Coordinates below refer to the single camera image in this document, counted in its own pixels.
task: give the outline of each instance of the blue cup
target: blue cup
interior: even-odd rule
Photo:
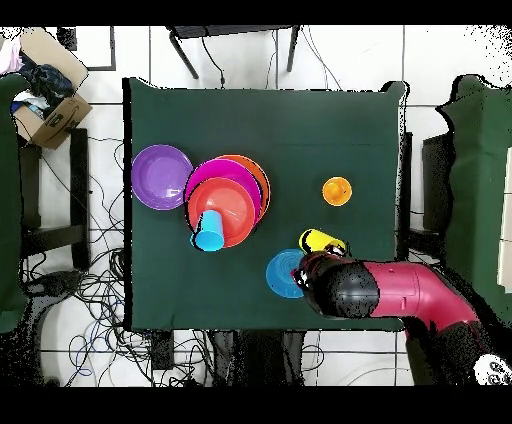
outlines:
[[[204,211],[190,237],[190,243],[204,252],[215,252],[222,249],[224,247],[224,232],[220,213],[214,210]]]

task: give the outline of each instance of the white tile floor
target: white tile floor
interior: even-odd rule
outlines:
[[[410,84],[407,100],[407,131],[414,134],[412,168],[412,226],[422,228],[423,195],[421,147],[422,141],[443,133],[447,125],[434,107],[446,102],[451,85],[460,74],[479,73],[487,80],[504,86],[512,81],[512,55],[500,29],[463,26],[311,26],[311,34],[323,60],[343,90],[379,90],[386,82],[404,80]],[[78,27],[77,56],[89,67],[110,65],[107,47],[107,27]],[[300,33],[292,73],[286,72],[290,30],[279,32],[279,88],[324,88],[323,67],[313,55]],[[274,52],[271,33],[252,33],[206,39],[207,46],[218,65],[224,70],[226,88],[264,89],[269,59]],[[188,73],[168,40],[164,27],[115,27],[115,71],[91,71],[79,89],[79,94],[93,105],[93,111],[81,123],[88,129],[91,180],[91,240],[101,236],[100,229],[111,226],[103,204],[112,207],[112,215],[124,218],[122,172],[114,160],[114,151],[123,138],[122,87],[124,76],[140,77],[161,87],[215,88],[219,87],[219,73],[205,54],[200,40],[185,40],[183,49],[200,75],[194,80]],[[275,89],[275,60],[270,69],[268,89]],[[328,76],[331,89],[336,87]],[[57,151],[44,151],[44,156],[59,177],[69,181],[69,142]],[[123,147],[116,157],[122,164]],[[40,209],[43,227],[69,224],[69,196],[56,181],[46,164],[41,170],[42,194]],[[106,243],[100,239],[92,244],[93,257],[109,247],[121,247],[122,235],[106,232]],[[411,255],[412,260],[419,260]],[[40,257],[31,257],[35,264]],[[104,258],[94,267],[99,274],[108,266]],[[69,249],[49,252],[41,272],[71,269]],[[90,334],[93,318],[89,310],[76,299],[69,299],[54,307],[43,330],[43,368],[46,376],[57,376],[66,382],[76,371],[70,361],[80,363],[83,352],[74,336]],[[190,338],[190,331],[176,332],[176,343]],[[306,344],[316,344],[318,332],[309,332]],[[177,349],[176,360],[188,361],[192,342]],[[115,356],[101,341],[95,343],[96,353],[90,355],[82,375],[77,375],[74,386],[95,386],[108,365],[101,386],[147,386],[149,382],[137,365],[125,357]],[[323,364],[313,371],[305,371],[308,385],[411,385],[409,364],[405,354],[403,334],[385,332],[321,332],[320,347],[324,350]],[[321,360],[315,350],[303,354],[303,369],[314,367]],[[141,363],[145,368],[147,362]],[[169,371],[163,377],[179,376]],[[197,364],[194,375],[202,380],[204,366]],[[161,372],[155,372],[160,381]]]

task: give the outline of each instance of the cardboard box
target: cardboard box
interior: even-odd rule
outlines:
[[[87,68],[70,51],[42,28],[30,29],[21,35],[21,50],[38,65],[52,65],[73,84],[75,94],[65,98],[46,120],[42,120],[28,107],[21,106],[14,116],[18,134],[25,140],[49,149],[58,148],[92,107],[76,90],[87,78]]]

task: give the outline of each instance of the black chair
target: black chair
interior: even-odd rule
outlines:
[[[181,48],[178,40],[292,28],[290,50],[288,53],[288,65],[286,67],[286,70],[291,72],[293,68],[293,58],[295,55],[295,46],[297,45],[297,37],[299,36],[300,25],[189,25],[166,26],[166,28],[169,30],[169,39],[171,40],[171,44],[176,49],[176,52],[181,57],[181,60],[183,60],[183,63],[187,66],[192,76],[195,79],[199,79],[199,75],[188,60],[188,57]]]

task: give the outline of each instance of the orange plate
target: orange plate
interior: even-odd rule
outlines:
[[[194,188],[187,202],[188,223],[192,229],[207,209],[222,216],[224,247],[241,243],[252,230],[255,212],[251,196],[235,181],[209,178]]]
[[[248,157],[242,155],[223,155],[219,158],[229,159],[243,165],[256,178],[261,188],[261,210],[258,221],[263,217],[270,204],[270,182],[261,166]]]

